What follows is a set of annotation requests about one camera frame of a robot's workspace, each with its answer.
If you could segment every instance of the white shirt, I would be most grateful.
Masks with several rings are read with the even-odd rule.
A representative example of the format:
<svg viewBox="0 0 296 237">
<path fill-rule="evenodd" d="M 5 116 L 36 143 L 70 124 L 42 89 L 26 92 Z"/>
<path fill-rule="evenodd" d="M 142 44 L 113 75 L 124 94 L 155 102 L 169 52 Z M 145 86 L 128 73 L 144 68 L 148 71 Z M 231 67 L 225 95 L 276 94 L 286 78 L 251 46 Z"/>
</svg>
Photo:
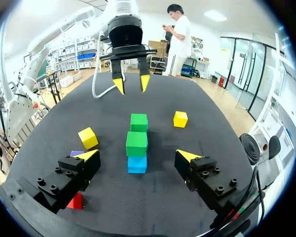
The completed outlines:
<svg viewBox="0 0 296 237">
<path fill-rule="evenodd" d="M 177 34 L 185 36 L 184 40 L 179 40 L 172 36 L 169 55 L 177 55 L 187 58 L 191 55 L 191 30 L 190 22 L 186 16 L 181 16 L 174 27 Z"/>
</svg>

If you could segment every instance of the floor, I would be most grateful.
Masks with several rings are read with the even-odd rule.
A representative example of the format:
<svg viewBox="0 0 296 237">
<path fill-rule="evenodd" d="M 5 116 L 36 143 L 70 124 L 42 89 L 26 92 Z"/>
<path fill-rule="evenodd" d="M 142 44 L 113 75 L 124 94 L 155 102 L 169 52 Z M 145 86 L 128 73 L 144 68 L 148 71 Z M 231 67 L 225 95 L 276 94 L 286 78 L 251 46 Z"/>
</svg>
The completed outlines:
<svg viewBox="0 0 296 237">
<path fill-rule="evenodd" d="M 103 72 L 108 71 L 108 68 L 103 68 Z M 129 73 L 137 73 L 136 69 L 129 69 Z M 77 86 L 91 77 L 94 73 L 94 69 L 83 69 L 81 70 L 81 79 L 74 82 L 67 88 L 61 88 L 61 98 L 65 97 L 72 90 L 74 90 Z M 238 100 L 234 98 L 234 96 L 229 93 L 227 90 L 218 86 L 218 84 L 212 83 L 207 79 L 192 79 L 196 84 L 198 84 L 207 94 L 208 96 L 215 102 L 215 104 L 222 111 L 226 119 L 229 121 L 233 130 L 240 136 L 242 133 L 247 133 L 250 131 L 251 127 L 254 125 L 255 121 L 248 114 L 247 111 L 243 109 L 242 106 L 237 105 Z M 54 99 L 51 93 L 47 90 L 43 90 L 41 92 L 42 102 L 44 101 L 49 107 L 55 106 Z M 40 122 L 40 119 L 33 117 L 33 121 L 35 124 Z M 0 184 L 6 180 L 6 176 L 2 174 L 0 171 Z"/>
</svg>

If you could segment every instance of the screw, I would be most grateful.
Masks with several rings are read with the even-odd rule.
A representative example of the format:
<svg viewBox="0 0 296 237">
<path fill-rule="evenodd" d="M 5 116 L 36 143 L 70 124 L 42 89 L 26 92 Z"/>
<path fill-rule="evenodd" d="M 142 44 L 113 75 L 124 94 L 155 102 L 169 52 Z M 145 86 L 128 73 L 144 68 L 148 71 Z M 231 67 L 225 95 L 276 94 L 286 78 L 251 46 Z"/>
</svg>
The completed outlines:
<svg viewBox="0 0 296 237">
<path fill-rule="evenodd" d="M 223 186 L 218 186 L 216 189 L 215 189 L 215 192 L 220 195 L 223 193 Z"/>
<path fill-rule="evenodd" d="M 203 178 L 207 178 L 208 175 L 209 175 L 208 171 L 203 171 L 203 172 L 202 172 L 202 176 L 203 176 Z"/>
<path fill-rule="evenodd" d="M 55 172 L 56 172 L 57 174 L 61 174 L 61 173 L 62 173 L 61 168 L 56 167 L 56 168 L 55 168 Z"/>
<path fill-rule="evenodd" d="M 54 194 L 58 192 L 58 187 L 55 184 L 51 185 L 49 189 Z"/>
<path fill-rule="evenodd" d="M 13 201 L 13 200 L 15 200 L 15 195 L 14 194 L 10 194 L 9 195 L 9 198 L 10 198 L 11 201 Z"/>
<path fill-rule="evenodd" d="M 66 172 L 67 177 L 72 177 L 72 175 L 73 175 L 73 173 L 70 170 Z"/>
<path fill-rule="evenodd" d="M 38 184 L 41 185 L 41 186 L 44 186 L 44 185 L 46 184 L 43 178 L 38 178 L 38 179 L 37 179 L 37 182 L 38 182 Z"/>
<path fill-rule="evenodd" d="M 220 169 L 219 169 L 219 168 L 215 168 L 215 169 L 214 169 L 214 173 L 215 173 L 215 174 L 219 174 L 219 172 L 220 172 Z"/>
<path fill-rule="evenodd" d="M 237 185 L 237 179 L 231 179 L 229 185 L 235 187 Z"/>
</svg>

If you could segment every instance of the green cube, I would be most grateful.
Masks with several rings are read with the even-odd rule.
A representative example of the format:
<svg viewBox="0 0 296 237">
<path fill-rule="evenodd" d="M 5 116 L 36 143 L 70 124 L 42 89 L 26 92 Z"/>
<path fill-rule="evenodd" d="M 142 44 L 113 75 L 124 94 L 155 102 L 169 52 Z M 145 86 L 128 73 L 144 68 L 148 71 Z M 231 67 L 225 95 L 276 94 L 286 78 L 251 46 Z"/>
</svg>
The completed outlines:
<svg viewBox="0 0 296 237">
<path fill-rule="evenodd" d="M 146 114 L 131 114 L 130 130 L 132 132 L 147 132 L 148 119 Z"/>
<path fill-rule="evenodd" d="M 147 134 L 145 132 L 128 132 L 126 154 L 128 157 L 144 157 L 147 152 Z"/>
</svg>

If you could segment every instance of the ceiling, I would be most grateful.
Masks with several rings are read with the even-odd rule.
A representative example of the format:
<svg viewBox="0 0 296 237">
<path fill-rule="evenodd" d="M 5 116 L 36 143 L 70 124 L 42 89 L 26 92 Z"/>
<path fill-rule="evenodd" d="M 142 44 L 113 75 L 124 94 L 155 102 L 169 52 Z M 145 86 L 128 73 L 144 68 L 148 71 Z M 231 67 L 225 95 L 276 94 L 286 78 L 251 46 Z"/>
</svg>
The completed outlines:
<svg viewBox="0 0 296 237">
<path fill-rule="evenodd" d="M 173 0 L 137 0 L 139 12 L 167 14 Z M 198 24 L 220 32 L 248 32 L 274 38 L 277 24 L 255 0 L 176 0 L 185 15 Z M 106 9 L 106 0 L 20 0 L 7 26 L 6 53 L 14 54 L 27 48 L 31 39 L 50 25 L 68 17 L 78 9 L 92 5 L 98 15 Z M 204 12 L 215 9 L 226 16 L 223 22 L 204 17 Z"/>
<path fill-rule="evenodd" d="M 100 10 L 105 10 L 110 0 L 81 0 Z M 276 23 L 272 14 L 257 0 L 176 0 L 182 6 L 185 15 L 199 24 L 215 28 L 220 32 L 248 32 L 274 38 Z M 137 0 L 139 12 L 167 14 L 167 8 L 173 0 Z M 208 10 L 217 10 L 226 16 L 223 22 L 214 22 L 204 16 Z"/>
</svg>

